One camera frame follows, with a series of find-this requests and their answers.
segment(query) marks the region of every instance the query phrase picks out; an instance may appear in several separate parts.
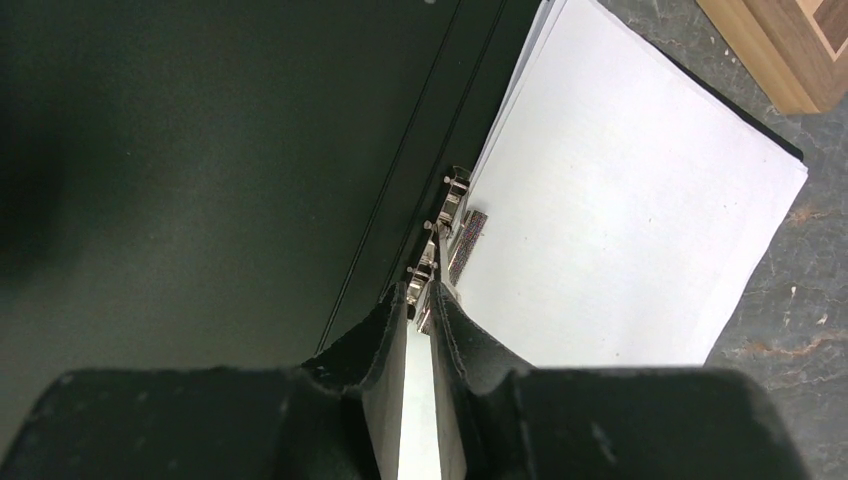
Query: metal clip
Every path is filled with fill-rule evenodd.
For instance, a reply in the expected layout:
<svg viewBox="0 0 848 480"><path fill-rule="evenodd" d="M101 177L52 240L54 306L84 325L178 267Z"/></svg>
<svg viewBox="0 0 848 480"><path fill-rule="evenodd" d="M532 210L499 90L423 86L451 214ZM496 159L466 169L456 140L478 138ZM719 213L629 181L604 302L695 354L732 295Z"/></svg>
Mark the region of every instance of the metal clip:
<svg viewBox="0 0 848 480"><path fill-rule="evenodd" d="M424 251L416 266L407 267L410 273L406 290L406 302L415 312L418 331L428 333L429 301L428 286L431 280L438 279L460 300L454 288L465 267L471 250L480 236L480 231L488 218L479 211L465 211L471 174L465 169L454 167L454 174L445 177L449 185L445 201L435 222L424 222L428 230Z"/></svg>

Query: sheet of paper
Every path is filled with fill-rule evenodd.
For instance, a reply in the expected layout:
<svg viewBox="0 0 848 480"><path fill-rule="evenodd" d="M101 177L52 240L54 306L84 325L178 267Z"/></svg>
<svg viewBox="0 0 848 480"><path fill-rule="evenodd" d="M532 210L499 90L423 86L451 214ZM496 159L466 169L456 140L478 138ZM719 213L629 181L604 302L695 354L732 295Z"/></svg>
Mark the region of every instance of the sheet of paper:
<svg viewBox="0 0 848 480"><path fill-rule="evenodd" d="M806 168L594 1L534 42L475 170L463 307L538 366L703 364Z"/></svg>
<svg viewBox="0 0 848 480"><path fill-rule="evenodd" d="M398 479L438 480L441 468L430 337L418 333L414 324L408 326L406 335Z"/></svg>

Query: gray marble countertop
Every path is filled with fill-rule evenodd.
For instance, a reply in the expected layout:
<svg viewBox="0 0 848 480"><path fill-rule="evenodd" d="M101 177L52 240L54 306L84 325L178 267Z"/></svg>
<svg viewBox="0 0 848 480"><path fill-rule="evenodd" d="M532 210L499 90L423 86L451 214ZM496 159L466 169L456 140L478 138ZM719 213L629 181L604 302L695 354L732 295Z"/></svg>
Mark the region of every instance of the gray marble countertop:
<svg viewBox="0 0 848 480"><path fill-rule="evenodd" d="M848 100L783 116L694 0L601 0L630 28L801 148L809 179L708 365L768 390L813 478L848 478Z"/></svg>

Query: binder ring mechanism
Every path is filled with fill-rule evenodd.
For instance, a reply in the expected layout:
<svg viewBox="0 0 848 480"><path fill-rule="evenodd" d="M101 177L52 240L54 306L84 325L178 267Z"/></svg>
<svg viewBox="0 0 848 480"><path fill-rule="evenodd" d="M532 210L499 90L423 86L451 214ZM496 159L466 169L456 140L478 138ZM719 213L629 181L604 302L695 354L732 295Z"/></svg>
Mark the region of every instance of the binder ring mechanism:
<svg viewBox="0 0 848 480"><path fill-rule="evenodd" d="M414 312L410 321L424 334L430 330L430 282L442 282L458 302L461 300L456 285L489 218L483 212L466 208L471 172L453 167L452 174L444 177L444 183L447 188L439 214L434 221L424 222L427 235L424 249L417 264L406 267L410 275L406 303L409 311Z"/></svg>

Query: dark green surface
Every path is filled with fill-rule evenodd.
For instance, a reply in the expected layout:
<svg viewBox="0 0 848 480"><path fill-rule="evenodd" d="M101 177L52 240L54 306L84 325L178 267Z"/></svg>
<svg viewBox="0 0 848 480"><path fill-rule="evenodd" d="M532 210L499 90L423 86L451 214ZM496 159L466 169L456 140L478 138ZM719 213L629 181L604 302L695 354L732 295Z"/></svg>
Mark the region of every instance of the dark green surface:
<svg viewBox="0 0 848 480"><path fill-rule="evenodd" d="M68 369L294 364L363 318L537 3L457 5L4 2L0 450Z"/></svg>

